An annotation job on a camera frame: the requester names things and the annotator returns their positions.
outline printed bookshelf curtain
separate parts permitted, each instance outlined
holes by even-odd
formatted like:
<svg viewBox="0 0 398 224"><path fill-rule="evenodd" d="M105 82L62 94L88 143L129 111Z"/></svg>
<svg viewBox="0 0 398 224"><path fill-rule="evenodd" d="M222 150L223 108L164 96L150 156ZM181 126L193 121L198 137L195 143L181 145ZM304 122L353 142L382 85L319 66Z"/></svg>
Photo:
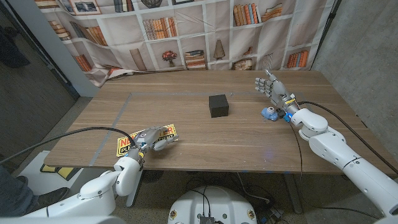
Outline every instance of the printed bookshelf curtain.
<svg viewBox="0 0 398 224"><path fill-rule="evenodd" d="M83 73L308 70L334 0L35 0Z"/></svg>

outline yellow warning sign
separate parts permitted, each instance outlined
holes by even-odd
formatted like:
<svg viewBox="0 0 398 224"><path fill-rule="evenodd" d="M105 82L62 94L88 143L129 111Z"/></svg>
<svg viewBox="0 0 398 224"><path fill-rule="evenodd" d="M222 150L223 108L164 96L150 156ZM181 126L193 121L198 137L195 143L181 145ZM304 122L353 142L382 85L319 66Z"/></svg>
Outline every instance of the yellow warning sign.
<svg viewBox="0 0 398 224"><path fill-rule="evenodd" d="M166 131L164 131L163 133L160 134L160 137L158 138L157 141L163 140L163 139L168 139L170 137L173 137L177 134L177 132L175 131L175 127L174 124L169 124L164 126L165 128L167 128ZM130 134L130 136L132 138L136 137L136 135L138 133L140 133L141 131L137 131L135 133ZM127 137L123 137L123 138L118 138L118 149L116 151L116 156L117 157L121 157L127 154L127 152L130 150L130 141Z"/></svg>

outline black box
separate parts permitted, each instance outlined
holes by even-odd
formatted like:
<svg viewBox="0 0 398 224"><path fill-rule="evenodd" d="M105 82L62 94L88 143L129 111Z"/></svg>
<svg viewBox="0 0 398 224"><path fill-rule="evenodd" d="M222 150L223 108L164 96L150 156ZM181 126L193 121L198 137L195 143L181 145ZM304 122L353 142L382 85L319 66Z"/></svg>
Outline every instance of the black box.
<svg viewBox="0 0 398 224"><path fill-rule="evenodd" d="M209 108L212 118L228 116L229 104L226 96L224 94L209 96Z"/></svg>

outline metal robotic finger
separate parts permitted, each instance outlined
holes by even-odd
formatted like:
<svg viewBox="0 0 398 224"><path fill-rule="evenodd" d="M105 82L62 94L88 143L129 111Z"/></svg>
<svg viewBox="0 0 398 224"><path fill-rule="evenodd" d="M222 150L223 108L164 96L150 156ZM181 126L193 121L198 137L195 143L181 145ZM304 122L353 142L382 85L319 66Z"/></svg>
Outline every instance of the metal robotic finger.
<svg viewBox="0 0 398 224"><path fill-rule="evenodd" d="M168 139L160 140L160 141L158 141L157 143L154 144L154 150L155 151L161 151L161 150L163 150L166 147L166 145L168 143L173 142L176 139L178 139L178 135L170 137Z"/></svg>

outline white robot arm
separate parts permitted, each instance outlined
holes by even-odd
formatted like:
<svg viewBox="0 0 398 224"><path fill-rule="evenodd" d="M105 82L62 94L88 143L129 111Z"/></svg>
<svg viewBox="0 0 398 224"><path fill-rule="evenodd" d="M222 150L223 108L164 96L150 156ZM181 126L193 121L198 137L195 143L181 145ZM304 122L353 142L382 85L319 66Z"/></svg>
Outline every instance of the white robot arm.
<svg viewBox="0 0 398 224"><path fill-rule="evenodd" d="M256 78L256 90L282 108L300 136L318 156L337 166L380 209L385 217L398 214L398 184L350 148L344 136L328 126L328 121L308 109L300 109L293 94L269 73L269 80Z"/></svg>
<svg viewBox="0 0 398 224"><path fill-rule="evenodd" d="M113 166L115 171L106 171L81 187L80 193L49 207L29 213L24 217L80 217L107 216L116 208L113 185L119 196L132 193L136 176L144 163L144 154L149 150L160 151L178 138L178 135L157 141L164 127L151 127L139 133L129 154Z"/></svg>

